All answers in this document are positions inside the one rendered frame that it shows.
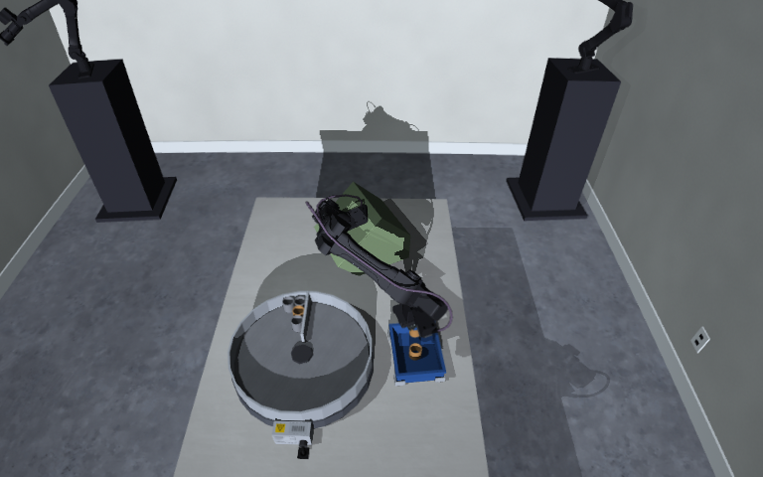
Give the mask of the blue open crate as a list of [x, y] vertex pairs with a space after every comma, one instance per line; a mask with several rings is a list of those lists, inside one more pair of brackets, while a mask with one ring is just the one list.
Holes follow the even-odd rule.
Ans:
[[[438, 333], [433, 333], [427, 338], [411, 337], [408, 328], [401, 328], [399, 323], [390, 324], [389, 333], [397, 382], [435, 381], [435, 378], [444, 377], [446, 369]], [[409, 347], [413, 343], [422, 347], [421, 357], [416, 361], [409, 358]]]

